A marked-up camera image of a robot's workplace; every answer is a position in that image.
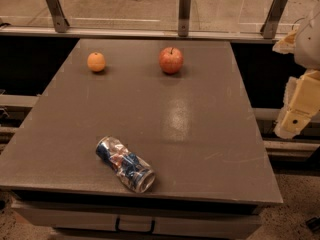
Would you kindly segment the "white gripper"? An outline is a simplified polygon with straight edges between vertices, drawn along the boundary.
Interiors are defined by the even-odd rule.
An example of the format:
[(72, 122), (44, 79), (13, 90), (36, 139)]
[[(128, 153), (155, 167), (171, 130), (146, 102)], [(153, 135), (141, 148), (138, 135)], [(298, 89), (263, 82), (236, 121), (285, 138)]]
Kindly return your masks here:
[(289, 78), (283, 107), (276, 119), (275, 134), (282, 139), (292, 139), (320, 111), (320, 2), (309, 12), (298, 31), (290, 31), (274, 44), (272, 50), (280, 54), (294, 53), (295, 62), (308, 69), (299, 78)]

